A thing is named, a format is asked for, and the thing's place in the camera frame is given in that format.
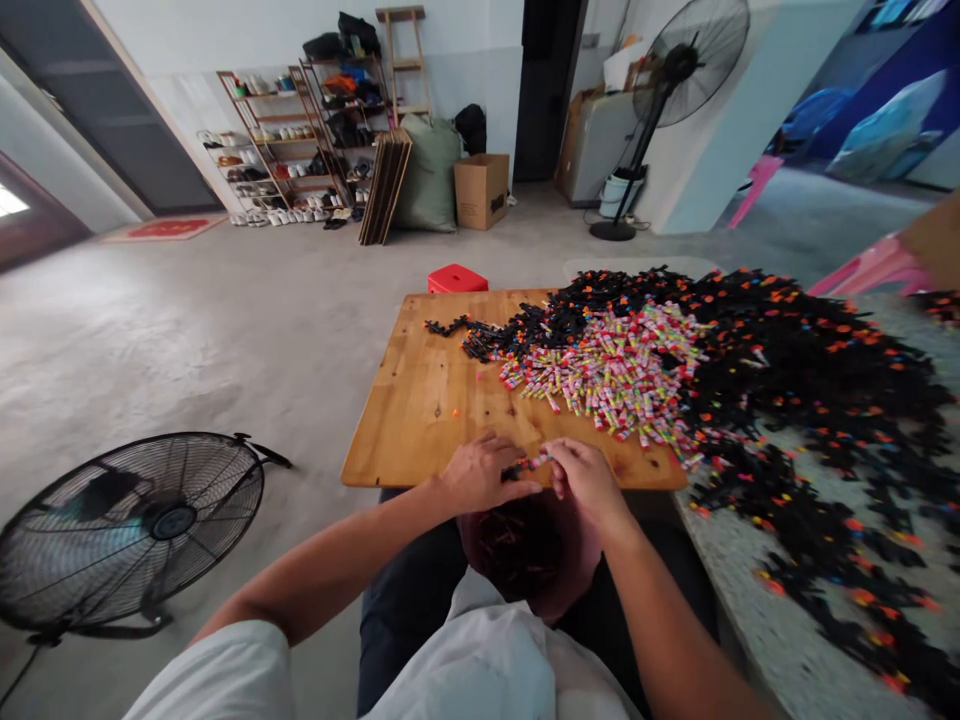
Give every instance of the fan base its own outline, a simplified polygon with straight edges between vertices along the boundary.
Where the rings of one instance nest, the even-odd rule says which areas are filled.
[[[601,240],[625,242],[626,240],[633,240],[637,235],[637,230],[633,225],[627,225],[627,223],[614,223],[611,220],[604,220],[591,225],[590,234]]]

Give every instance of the black floor fan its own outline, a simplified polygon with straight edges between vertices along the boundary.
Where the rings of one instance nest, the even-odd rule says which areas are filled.
[[[240,541],[260,507],[264,465],[250,436],[181,432],[139,440],[62,476],[0,532],[0,621],[33,654],[67,633],[134,640],[172,621],[163,603]],[[116,624],[139,616],[140,622]]]
[[[637,231],[621,222],[643,158],[659,127],[675,125],[699,110],[730,76],[750,29],[746,0],[692,0],[667,23],[650,46],[643,73],[649,82],[633,91],[633,108],[643,125],[633,154],[626,192],[613,220],[590,226],[601,240],[631,240]]]

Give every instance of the wooden ladder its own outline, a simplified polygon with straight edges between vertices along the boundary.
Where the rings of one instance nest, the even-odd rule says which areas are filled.
[[[433,111],[430,106],[430,88],[427,87],[427,74],[423,67],[423,48],[420,46],[420,27],[417,20],[423,20],[427,13],[423,5],[408,5],[406,7],[395,8],[377,8],[377,20],[387,26],[387,59],[390,61],[390,77],[393,82],[393,123],[400,127],[400,116],[408,113],[418,113],[431,115]],[[413,33],[417,37],[417,57],[415,58],[395,58],[393,56],[393,23],[405,22],[409,20],[413,23]],[[403,105],[397,106],[397,73],[416,70],[420,73],[420,80],[423,82],[423,92],[427,99],[426,105]]]

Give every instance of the dark pants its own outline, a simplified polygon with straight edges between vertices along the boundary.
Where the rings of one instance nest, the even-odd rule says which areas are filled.
[[[400,492],[383,490],[380,502]],[[641,526],[694,614],[716,639],[713,588],[690,539],[666,523],[642,522]],[[466,569],[460,532],[450,521],[410,543],[370,583],[363,594],[360,621],[358,717],[370,712],[414,653],[443,625]],[[596,653],[644,717],[653,718],[606,560],[600,561],[590,589],[556,627]]]

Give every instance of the door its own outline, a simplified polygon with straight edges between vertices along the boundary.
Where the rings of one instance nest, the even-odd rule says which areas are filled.
[[[3,0],[0,43],[156,215],[222,209],[78,0]]]
[[[513,179],[548,180],[560,156],[580,16],[587,0],[526,0]]]
[[[69,210],[0,153],[0,269],[89,235]]]

